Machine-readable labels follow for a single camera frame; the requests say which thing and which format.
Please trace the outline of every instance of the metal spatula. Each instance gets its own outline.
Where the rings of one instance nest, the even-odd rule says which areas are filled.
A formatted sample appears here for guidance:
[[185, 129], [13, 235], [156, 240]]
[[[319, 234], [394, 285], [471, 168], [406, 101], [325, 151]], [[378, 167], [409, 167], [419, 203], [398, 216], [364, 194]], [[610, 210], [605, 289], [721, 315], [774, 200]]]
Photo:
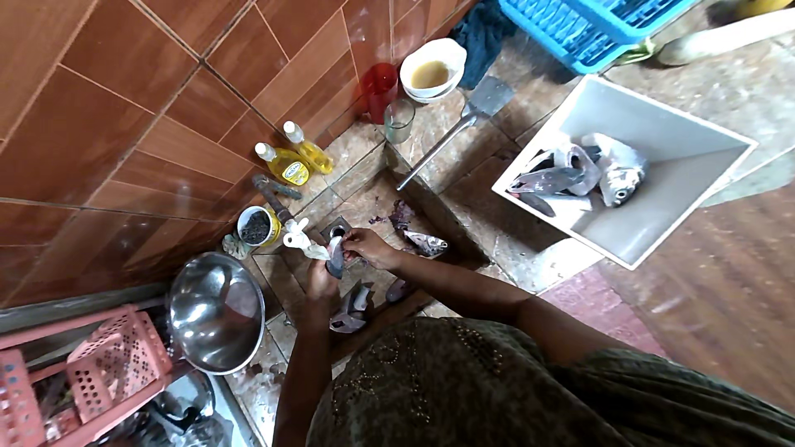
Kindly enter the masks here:
[[[476, 124], [477, 122], [489, 119], [494, 114], [500, 111], [511, 98], [514, 97], [514, 90], [508, 87], [501, 80], [493, 77], [486, 76], [472, 91], [467, 103], [463, 106], [461, 111], [461, 119], [448, 130], [441, 140], [433, 147], [425, 156], [411, 169], [409, 175], [397, 186], [397, 190], [401, 191], [409, 184], [409, 181], [417, 175], [417, 173], [439, 153], [442, 148], [450, 142], [461, 130]], [[421, 126], [422, 123], [415, 123], [415, 126]]]

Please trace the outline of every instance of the dress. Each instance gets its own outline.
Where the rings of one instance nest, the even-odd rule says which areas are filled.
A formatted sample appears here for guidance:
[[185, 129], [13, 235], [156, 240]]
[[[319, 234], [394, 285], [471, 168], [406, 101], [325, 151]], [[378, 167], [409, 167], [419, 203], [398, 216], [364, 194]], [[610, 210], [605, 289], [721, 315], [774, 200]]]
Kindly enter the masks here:
[[556, 366], [511, 326], [417, 317], [352, 356], [307, 445], [795, 445], [795, 418], [659, 356]]

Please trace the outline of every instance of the metal bowl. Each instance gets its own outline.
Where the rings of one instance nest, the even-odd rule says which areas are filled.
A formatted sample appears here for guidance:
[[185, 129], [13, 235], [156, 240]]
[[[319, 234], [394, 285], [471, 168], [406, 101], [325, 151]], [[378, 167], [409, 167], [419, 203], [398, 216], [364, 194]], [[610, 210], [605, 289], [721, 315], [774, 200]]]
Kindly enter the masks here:
[[171, 285], [169, 321], [191, 365], [229, 374], [248, 364], [262, 342], [265, 300], [237, 259], [204, 253], [186, 263]]

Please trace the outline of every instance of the label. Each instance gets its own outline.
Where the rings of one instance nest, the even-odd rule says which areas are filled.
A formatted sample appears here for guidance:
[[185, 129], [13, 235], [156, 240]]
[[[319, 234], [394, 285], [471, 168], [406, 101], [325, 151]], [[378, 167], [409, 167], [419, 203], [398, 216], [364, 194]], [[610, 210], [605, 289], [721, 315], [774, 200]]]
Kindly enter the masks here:
[[290, 166], [287, 166], [287, 169], [281, 173], [281, 176], [288, 182], [301, 186], [309, 179], [309, 169], [306, 169], [304, 163], [294, 161]]

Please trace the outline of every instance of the white plastic basin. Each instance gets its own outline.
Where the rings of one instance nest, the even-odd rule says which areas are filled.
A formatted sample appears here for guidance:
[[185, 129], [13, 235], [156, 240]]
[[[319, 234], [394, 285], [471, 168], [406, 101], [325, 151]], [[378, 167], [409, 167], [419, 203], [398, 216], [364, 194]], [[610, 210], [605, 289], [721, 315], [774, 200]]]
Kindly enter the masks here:
[[[646, 180], [619, 208], [547, 217], [506, 192], [527, 162], [560, 132], [575, 139], [599, 132], [640, 151]], [[727, 184], [728, 173], [757, 146], [597, 76], [585, 76], [494, 183], [492, 190], [629, 270], [648, 257], [690, 213]]]

